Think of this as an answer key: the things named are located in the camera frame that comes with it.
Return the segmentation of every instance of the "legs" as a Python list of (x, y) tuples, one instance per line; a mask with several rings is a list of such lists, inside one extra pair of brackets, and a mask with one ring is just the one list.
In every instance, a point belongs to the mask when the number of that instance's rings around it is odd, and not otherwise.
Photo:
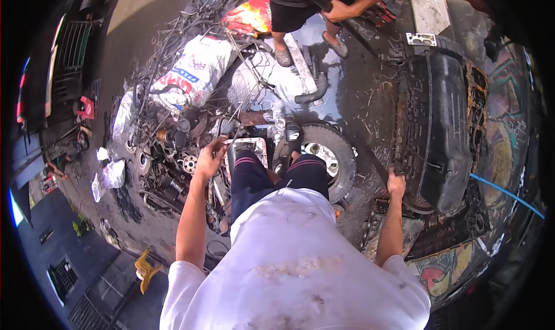
[(330, 199), (326, 163), (312, 154), (302, 154), (289, 167), (276, 188), (308, 188)]
[(320, 9), (316, 5), (309, 7), (284, 6), (270, 0), (270, 11), (276, 61), (283, 67), (289, 67), (293, 65), (293, 59), (283, 40), (285, 34), (301, 29), (306, 20), (318, 13)]
[(240, 151), (232, 177), (232, 224), (252, 204), (275, 189), (258, 157), (251, 151)]
[(339, 40), (337, 40), (336, 36), (340, 31), (341, 31), (341, 27), (335, 25), (330, 21), (326, 21), (326, 31), (324, 32), (323, 37), (329, 43), (337, 45), (339, 43)]
[(272, 32), (272, 38), (274, 39), (274, 47), (276, 50), (284, 51), (287, 45), (283, 38), (285, 37), (285, 33), (276, 33)]
[(333, 49), (341, 59), (347, 59), (349, 56), (349, 49), (347, 46), (337, 38), (337, 33), (341, 31), (341, 27), (326, 21), (326, 31), (322, 33), (323, 40)]
[(291, 54), (289, 54), (289, 49), (287, 49), (287, 45), (283, 40), (284, 37), (285, 33), (276, 33), (274, 31), (272, 32), (272, 38), (274, 38), (274, 53), (276, 56), (276, 61), (284, 68), (288, 68), (289, 66), (293, 65), (293, 59), (291, 58)]

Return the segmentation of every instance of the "scrap pile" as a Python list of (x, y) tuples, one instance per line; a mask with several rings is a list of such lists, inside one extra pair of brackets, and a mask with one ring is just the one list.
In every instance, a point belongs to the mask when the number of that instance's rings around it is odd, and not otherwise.
[[(240, 26), (236, 18), (222, 19), (246, 1), (189, 0), (153, 38), (155, 52), (135, 69), (132, 86), (124, 84), (112, 139), (133, 154), (139, 193), (151, 210), (181, 213), (199, 151), (212, 139), (250, 136), (246, 126), (268, 125), (281, 114), (261, 111), (259, 93), (271, 85), (255, 66), (245, 67), (249, 54), (271, 48), (252, 29), (245, 32), (245, 25), (239, 32), (228, 29), (230, 21)], [(224, 76), (237, 58), (240, 65)], [(253, 106), (258, 113), (245, 115)], [(273, 129), (272, 138), (281, 130)], [(223, 167), (211, 180), (207, 201), (207, 223), (220, 234), (227, 232), (230, 215), (228, 176)]]

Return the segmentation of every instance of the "black shorts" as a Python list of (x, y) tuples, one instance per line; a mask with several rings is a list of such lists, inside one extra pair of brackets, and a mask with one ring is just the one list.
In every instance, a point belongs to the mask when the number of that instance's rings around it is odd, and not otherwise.
[[(347, 5), (352, 5), (355, 0), (339, 0)], [(299, 30), (307, 19), (321, 12), (316, 4), (308, 7), (290, 7), (281, 5), (270, 0), (270, 11), (272, 17), (272, 31), (276, 33), (291, 33)]]
[(303, 154), (274, 185), (253, 152), (237, 153), (232, 176), (232, 224), (251, 205), (281, 188), (308, 188), (329, 200), (326, 162), (315, 155)]

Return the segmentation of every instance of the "dirty white t-shirt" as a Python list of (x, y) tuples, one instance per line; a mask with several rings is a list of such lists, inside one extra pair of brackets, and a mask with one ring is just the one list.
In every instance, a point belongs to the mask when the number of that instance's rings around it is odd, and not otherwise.
[(176, 261), (161, 329), (424, 329), (428, 293), (400, 256), (383, 268), (335, 228), (319, 193), (283, 188), (232, 225), (232, 248), (205, 277)]

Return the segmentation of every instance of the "cable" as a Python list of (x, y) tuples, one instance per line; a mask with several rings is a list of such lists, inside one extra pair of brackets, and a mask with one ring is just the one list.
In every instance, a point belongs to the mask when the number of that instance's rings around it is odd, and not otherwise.
[(542, 215), (542, 214), (538, 211), (538, 209), (536, 209), (534, 206), (530, 205), (528, 202), (522, 200), (521, 198), (519, 198), (519, 197), (516, 196), (515, 194), (509, 192), (508, 190), (503, 189), (503, 188), (499, 187), (498, 185), (496, 185), (495, 183), (489, 182), (488, 180), (483, 179), (482, 177), (480, 177), (480, 176), (478, 176), (478, 175), (475, 175), (475, 174), (473, 174), (473, 173), (470, 173), (470, 177), (473, 178), (473, 179), (475, 179), (475, 180), (484, 182), (484, 183), (487, 184), (488, 186), (494, 187), (494, 188), (496, 188), (498, 191), (500, 191), (500, 192), (502, 192), (502, 193), (504, 193), (504, 194), (509, 195), (511, 198), (513, 198), (513, 199), (515, 199), (516, 201), (520, 202), (521, 204), (523, 204), (524, 206), (526, 206), (527, 208), (529, 208), (532, 212), (534, 212), (535, 214), (537, 214), (538, 217), (540, 217), (541, 219), (545, 219), (545, 216)]

